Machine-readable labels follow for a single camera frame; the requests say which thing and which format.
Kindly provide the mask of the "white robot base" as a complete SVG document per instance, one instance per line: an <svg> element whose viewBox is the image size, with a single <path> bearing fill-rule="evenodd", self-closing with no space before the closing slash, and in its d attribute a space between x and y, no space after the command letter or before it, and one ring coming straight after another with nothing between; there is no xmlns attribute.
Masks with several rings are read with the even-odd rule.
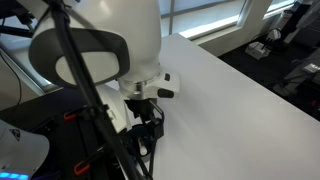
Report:
<svg viewBox="0 0 320 180"><path fill-rule="evenodd" d="M0 180L31 180L49 153L49 140L0 120Z"/></svg>

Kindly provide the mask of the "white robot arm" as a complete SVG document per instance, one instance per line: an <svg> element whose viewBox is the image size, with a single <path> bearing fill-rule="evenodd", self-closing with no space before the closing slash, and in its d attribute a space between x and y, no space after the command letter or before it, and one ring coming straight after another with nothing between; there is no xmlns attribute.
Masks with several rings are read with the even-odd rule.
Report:
<svg viewBox="0 0 320 180"><path fill-rule="evenodd" d="M153 137L163 135L153 115L156 100L174 98L180 76L163 68L160 9L157 0L17 0L37 20L29 60L38 74L60 86L76 88L64 40L69 26L74 43L116 132L129 127L127 110L139 117Z"/></svg>

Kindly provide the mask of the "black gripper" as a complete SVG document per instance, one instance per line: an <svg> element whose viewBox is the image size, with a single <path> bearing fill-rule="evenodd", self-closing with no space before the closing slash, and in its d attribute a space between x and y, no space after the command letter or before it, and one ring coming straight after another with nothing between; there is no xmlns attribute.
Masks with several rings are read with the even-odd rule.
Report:
<svg viewBox="0 0 320 180"><path fill-rule="evenodd" d="M165 115L156 99L126 100L126 105L133 113L134 118L141 120L130 130L133 137L158 140L164 135Z"/></svg>

